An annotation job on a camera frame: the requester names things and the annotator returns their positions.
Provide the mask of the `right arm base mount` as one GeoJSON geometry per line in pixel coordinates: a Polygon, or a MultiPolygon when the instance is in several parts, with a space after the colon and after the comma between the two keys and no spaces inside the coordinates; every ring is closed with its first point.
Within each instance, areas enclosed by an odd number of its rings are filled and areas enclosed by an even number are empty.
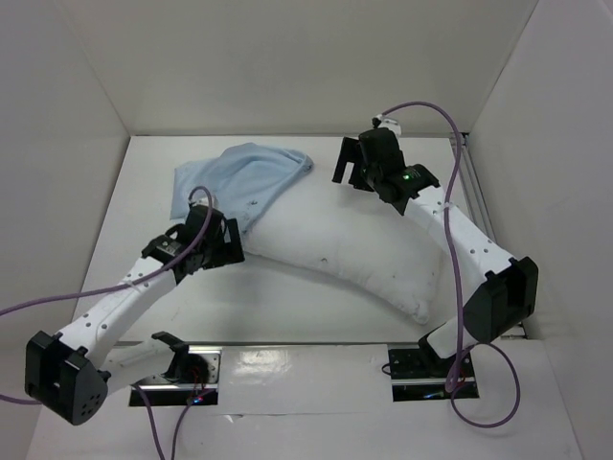
{"type": "Polygon", "coordinates": [[[450,399],[445,379],[452,364],[452,358],[427,363],[416,345],[397,345],[388,348],[381,372],[391,380],[394,403],[443,401],[450,399]]]}

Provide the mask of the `white pillow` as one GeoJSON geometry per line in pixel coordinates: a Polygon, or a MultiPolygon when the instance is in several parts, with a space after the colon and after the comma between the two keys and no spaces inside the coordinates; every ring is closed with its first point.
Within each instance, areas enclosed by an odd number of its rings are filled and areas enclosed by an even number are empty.
{"type": "Polygon", "coordinates": [[[426,324],[442,250],[376,194],[331,176],[318,165],[283,192],[247,232],[244,249],[353,283],[426,324]]]}

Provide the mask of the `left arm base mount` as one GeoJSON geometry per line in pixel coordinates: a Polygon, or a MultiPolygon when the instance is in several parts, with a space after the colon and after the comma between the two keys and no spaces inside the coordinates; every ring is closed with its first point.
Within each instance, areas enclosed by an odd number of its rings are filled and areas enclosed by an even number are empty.
{"type": "Polygon", "coordinates": [[[158,375],[139,380],[141,388],[153,407],[214,406],[218,404],[218,382],[221,350],[191,345],[180,364],[158,375]]]}

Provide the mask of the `light blue pillowcase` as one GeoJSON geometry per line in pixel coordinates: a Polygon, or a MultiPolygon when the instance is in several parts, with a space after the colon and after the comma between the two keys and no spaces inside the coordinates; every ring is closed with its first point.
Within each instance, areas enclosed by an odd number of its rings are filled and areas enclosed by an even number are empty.
{"type": "Polygon", "coordinates": [[[174,170],[170,219],[184,219],[190,193],[204,186],[217,208],[247,233],[274,201],[313,169],[310,157],[295,149],[246,143],[219,157],[187,162],[174,170]]]}

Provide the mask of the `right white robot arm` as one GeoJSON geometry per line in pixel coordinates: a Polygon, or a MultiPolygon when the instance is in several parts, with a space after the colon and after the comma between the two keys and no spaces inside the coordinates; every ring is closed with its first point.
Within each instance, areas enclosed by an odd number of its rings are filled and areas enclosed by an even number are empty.
{"type": "Polygon", "coordinates": [[[534,313],[538,268],[491,241],[462,211],[444,200],[438,178],[421,164],[408,166],[397,136],[378,127],[344,138],[332,176],[349,172],[357,190],[375,192],[445,250],[460,273],[463,307],[419,341],[418,364],[440,375],[458,351],[490,343],[534,313]]]}

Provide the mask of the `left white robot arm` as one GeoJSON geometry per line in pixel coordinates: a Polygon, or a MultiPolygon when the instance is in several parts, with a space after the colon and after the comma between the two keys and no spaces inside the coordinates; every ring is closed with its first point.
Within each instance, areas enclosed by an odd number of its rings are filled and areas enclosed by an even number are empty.
{"type": "Polygon", "coordinates": [[[205,205],[152,240],[135,265],[94,307],[57,333],[36,333],[26,346],[25,391],[73,426],[90,420],[105,398],[158,374],[185,378],[194,360],[189,345],[154,333],[139,345],[117,341],[159,299],[200,269],[244,260],[238,222],[205,205]]]}

